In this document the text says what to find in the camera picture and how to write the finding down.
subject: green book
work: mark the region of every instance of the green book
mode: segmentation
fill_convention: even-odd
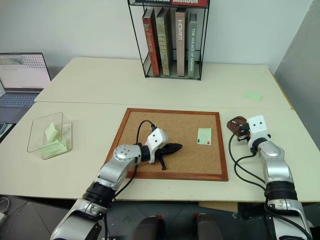
[[[160,49],[162,72],[164,76],[170,76],[173,60],[170,9],[162,8],[155,18],[155,22]]]
[[[196,38],[197,38],[197,14],[190,13],[189,29],[189,51],[188,51],[188,78],[195,76]]]

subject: laptop screen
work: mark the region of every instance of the laptop screen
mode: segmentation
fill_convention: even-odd
[[[51,80],[42,53],[0,53],[0,81],[7,93],[39,93]]]

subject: laptop keyboard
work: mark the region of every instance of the laptop keyboard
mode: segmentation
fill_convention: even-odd
[[[0,98],[0,107],[31,108],[37,95],[4,94]]]

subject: red book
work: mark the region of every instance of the red book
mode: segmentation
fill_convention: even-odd
[[[172,0],[172,4],[180,6],[207,7],[208,0]]]
[[[148,45],[149,56],[151,61],[151,67],[154,76],[160,75],[160,53],[158,52],[159,47],[157,46],[158,39],[157,36],[157,26],[156,26],[156,15],[153,8],[148,8],[145,10],[143,17],[143,27],[146,38],[146,43]]]

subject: cork board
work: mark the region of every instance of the cork board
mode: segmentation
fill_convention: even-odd
[[[128,108],[105,163],[117,146],[136,142],[137,129],[143,120],[152,121],[165,131],[169,143],[182,144],[182,148],[163,157],[166,170],[162,170],[158,161],[153,164],[141,162],[136,178],[228,181],[218,112]],[[211,145],[197,144],[199,128],[212,128]],[[150,124],[146,122],[140,129],[139,142],[144,145],[150,133]]]

